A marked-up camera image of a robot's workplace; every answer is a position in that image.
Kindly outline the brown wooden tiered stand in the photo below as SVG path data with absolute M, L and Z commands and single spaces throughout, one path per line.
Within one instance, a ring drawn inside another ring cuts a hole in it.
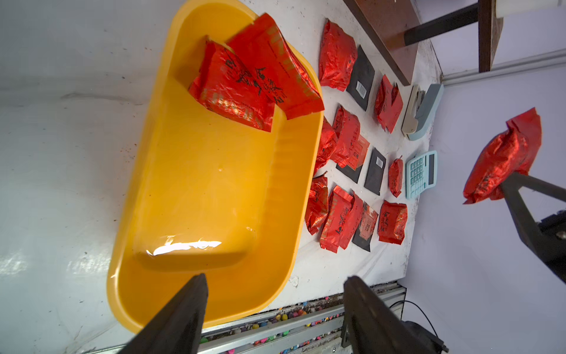
M 413 81 L 418 43 L 474 23 L 478 24 L 478 71 L 492 69 L 504 27 L 504 20 L 497 17 L 495 1 L 477 1 L 424 24 L 411 1 L 344 3 L 404 86 Z

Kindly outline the light blue calculator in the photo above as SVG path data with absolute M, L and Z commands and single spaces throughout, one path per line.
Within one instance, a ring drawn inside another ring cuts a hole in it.
M 436 186 L 438 177 L 438 154 L 430 150 L 405 163 L 405 196 L 418 199 L 426 190 Z

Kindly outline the black tea bag barcode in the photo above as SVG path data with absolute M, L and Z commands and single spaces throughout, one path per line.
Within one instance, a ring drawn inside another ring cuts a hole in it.
M 346 91 L 365 112 L 368 109 L 374 76 L 375 69 L 363 51 L 363 48 L 359 45 L 358 58 L 353 66 L 350 82 Z

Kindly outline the red foil tea bag top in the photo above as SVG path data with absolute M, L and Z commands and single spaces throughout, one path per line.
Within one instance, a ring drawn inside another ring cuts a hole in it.
M 345 91 L 358 59 L 354 38 L 327 19 L 321 39 L 318 79 L 322 86 Z

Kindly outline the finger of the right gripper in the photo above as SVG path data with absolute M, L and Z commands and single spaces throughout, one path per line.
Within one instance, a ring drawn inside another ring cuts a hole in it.
M 520 194 L 523 187 L 560 201 L 565 200 L 565 189 L 516 172 L 501 184 L 520 240 L 554 275 L 565 281 L 565 211 L 535 221 Z

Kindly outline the white potted green plant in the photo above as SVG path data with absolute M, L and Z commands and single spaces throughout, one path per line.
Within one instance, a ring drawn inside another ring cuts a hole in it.
M 514 14 L 560 7 L 564 3 L 563 0 L 497 0 L 495 15 L 497 19 L 503 19 Z

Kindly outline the red foil tea bag bottom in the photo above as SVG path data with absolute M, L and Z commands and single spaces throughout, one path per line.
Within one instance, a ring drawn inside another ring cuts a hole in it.
M 329 189 L 325 173 L 312 180 L 305 213 L 307 231 L 315 235 L 324 227 L 329 213 Z

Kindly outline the light blue stapler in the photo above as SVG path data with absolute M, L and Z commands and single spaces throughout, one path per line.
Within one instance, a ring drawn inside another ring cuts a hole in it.
M 402 133 L 410 141 L 424 137 L 436 118 L 445 87 L 441 83 L 430 84 L 427 91 L 413 85 L 402 124 Z

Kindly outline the yellow storage box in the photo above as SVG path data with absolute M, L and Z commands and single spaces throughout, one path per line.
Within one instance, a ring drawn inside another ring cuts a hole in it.
M 209 288 L 204 324 L 260 312 L 293 271 L 322 112 L 271 132 L 221 117 L 189 93 L 205 41 L 223 43 L 255 13 L 240 1 L 189 1 L 172 20 L 113 248 L 113 315 L 140 332 L 195 275 Z

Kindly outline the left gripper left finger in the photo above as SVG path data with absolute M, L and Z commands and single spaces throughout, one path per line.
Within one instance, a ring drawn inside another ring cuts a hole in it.
M 197 353 L 209 295 L 206 275 L 194 276 L 121 353 Z

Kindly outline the black red label tea bag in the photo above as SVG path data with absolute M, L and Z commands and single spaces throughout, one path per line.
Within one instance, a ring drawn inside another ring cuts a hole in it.
M 355 184 L 359 181 L 369 146 L 369 142 L 360 135 L 354 150 L 346 162 L 346 166 L 342 168 L 339 164 L 336 164 L 337 170 L 342 172 L 343 175 L 351 179 Z

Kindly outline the red foil tea bags pile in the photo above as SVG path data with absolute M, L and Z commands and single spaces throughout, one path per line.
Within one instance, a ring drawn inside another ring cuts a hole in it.
M 189 92 L 206 109 L 261 131 L 271 131 L 276 108 L 287 119 L 324 110 L 314 82 L 267 13 L 225 45 L 206 41 Z

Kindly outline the red foil tea bag front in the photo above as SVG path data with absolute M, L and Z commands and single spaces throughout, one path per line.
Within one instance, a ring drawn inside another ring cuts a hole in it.
M 408 221 L 406 204 L 384 201 L 379 215 L 377 234 L 379 241 L 401 245 L 405 239 L 405 226 Z

